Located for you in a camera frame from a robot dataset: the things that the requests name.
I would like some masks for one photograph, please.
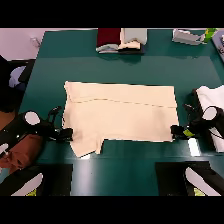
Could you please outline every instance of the table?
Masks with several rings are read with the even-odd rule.
[[[145,55],[98,54],[97,30],[46,32],[20,112],[34,110],[46,117],[64,109],[65,81],[172,85],[181,125],[187,116],[182,104],[193,88],[215,88],[224,82],[224,66],[212,42],[190,46],[174,43],[172,30],[148,30]],[[58,116],[56,124],[61,125]],[[69,143],[47,142],[38,163],[72,163],[71,195],[158,195],[155,162],[209,160],[224,177],[224,156],[198,142],[200,157],[187,141],[152,143],[106,140],[100,155],[77,158]]]

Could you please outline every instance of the green tabletop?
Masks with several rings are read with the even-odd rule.
[[[224,82],[224,66],[212,42],[190,46],[172,42],[172,30],[148,30],[145,54],[138,56],[98,54],[96,37],[97,30],[46,32],[20,112],[35,110],[45,118],[53,107],[64,107],[65,81],[171,85],[184,125],[182,104],[192,89],[215,88]],[[60,117],[56,124],[61,125]],[[158,195],[156,161],[209,160],[224,176],[223,155],[203,139],[198,145],[201,156],[193,157],[187,141],[106,140],[100,155],[92,153],[83,160],[69,143],[47,142],[38,162],[73,163],[71,195]]]

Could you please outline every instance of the black chair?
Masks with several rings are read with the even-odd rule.
[[[23,99],[24,91],[9,87],[11,72],[21,66],[26,66],[22,72],[19,82],[27,85],[35,59],[7,61],[0,55],[0,111],[18,111]]]

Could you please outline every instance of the brown leather object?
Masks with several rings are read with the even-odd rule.
[[[14,118],[14,113],[0,113],[0,129],[3,129]],[[1,168],[9,168],[10,174],[18,169],[31,165],[37,158],[43,138],[38,135],[27,135],[0,159]]]

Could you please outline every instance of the green bottle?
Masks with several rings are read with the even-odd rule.
[[[212,39],[216,31],[217,31],[217,28],[207,28],[205,31],[205,39],[203,40],[203,42],[208,43],[208,41]]]

